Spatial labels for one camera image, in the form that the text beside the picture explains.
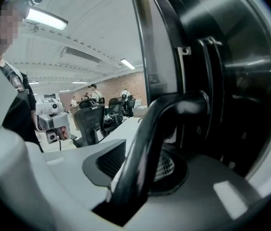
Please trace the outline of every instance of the white ceiling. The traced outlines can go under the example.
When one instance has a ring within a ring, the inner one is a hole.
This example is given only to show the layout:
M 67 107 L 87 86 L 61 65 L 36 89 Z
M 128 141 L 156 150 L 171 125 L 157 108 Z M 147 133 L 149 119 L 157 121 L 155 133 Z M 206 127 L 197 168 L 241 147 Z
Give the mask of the white ceiling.
M 36 7 L 68 21 L 57 30 L 43 24 L 26 21 L 19 29 L 18 39 L 4 59 L 28 75 L 38 94 L 76 90 L 87 86 L 72 81 L 90 83 L 106 80 L 143 69 L 139 35 L 131 0 L 43 0 Z M 65 47 L 82 51 L 96 58 L 99 64 L 86 60 L 61 59 Z M 126 58 L 136 69 L 121 64 Z

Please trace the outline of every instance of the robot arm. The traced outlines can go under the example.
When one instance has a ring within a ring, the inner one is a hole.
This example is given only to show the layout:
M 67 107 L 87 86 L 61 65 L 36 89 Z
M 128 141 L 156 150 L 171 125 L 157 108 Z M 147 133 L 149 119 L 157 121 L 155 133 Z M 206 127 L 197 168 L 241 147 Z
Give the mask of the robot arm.
M 71 136 L 68 115 L 64 112 L 62 103 L 56 99 L 39 99 L 34 120 L 36 129 L 46 133 L 48 143 L 69 139 Z M 63 135 L 62 128 L 65 128 L 67 138 Z

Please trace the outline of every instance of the floor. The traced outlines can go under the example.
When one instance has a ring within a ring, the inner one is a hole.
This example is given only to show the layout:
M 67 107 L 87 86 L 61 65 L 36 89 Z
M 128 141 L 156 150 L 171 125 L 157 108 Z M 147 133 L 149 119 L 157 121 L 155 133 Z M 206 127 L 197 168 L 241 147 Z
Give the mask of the floor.
M 70 125 L 70 133 L 77 136 L 77 137 L 81 137 L 81 132 L 76 130 L 73 117 L 70 114 L 68 115 L 68 121 L 69 121 L 69 125 Z M 46 133 L 36 132 L 36 134 L 37 134 L 37 138 L 38 138 L 39 143 L 40 143 L 41 147 L 43 148 L 44 152 L 57 152 L 60 150 L 59 142 L 54 142 L 51 144 L 49 144 L 47 142 Z M 74 146 L 72 140 L 61 141 L 61 146 L 62 146 L 62 150 L 71 150 L 71 149 L 76 148 Z

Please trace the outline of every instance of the metal grille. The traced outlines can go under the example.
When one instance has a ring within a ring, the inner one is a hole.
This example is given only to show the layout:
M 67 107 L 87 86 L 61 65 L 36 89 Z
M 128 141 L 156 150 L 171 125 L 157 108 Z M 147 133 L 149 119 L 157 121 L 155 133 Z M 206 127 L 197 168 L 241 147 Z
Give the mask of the metal grille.
M 161 180 L 174 172 L 175 164 L 167 155 L 161 154 L 158 162 L 158 167 L 154 182 Z

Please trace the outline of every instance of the black curved handle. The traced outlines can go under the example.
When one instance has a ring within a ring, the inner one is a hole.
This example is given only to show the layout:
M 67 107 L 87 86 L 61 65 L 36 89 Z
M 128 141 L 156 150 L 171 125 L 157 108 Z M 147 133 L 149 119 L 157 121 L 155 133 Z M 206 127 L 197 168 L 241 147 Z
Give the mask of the black curved handle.
M 202 92 L 192 92 L 162 96 L 150 105 L 115 190 L 109 190 L 108 199 L 93 210 L 96 214 L 123 226 L 137 212 L 146 201 L 156 174 L 167 125 L 182 117 L 206 114 L 206 100 Z

